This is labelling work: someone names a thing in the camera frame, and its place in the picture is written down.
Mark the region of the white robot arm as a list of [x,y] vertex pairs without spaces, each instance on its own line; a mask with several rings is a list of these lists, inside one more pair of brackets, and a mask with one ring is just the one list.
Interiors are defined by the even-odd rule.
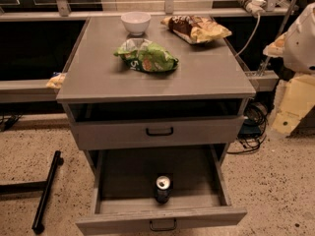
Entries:
[[272,128],[290,134],[315,106],[315,3],[305,7],[287,32],[267,45],[263,54],[283,59],[294,72],[276,97],[276,115]]

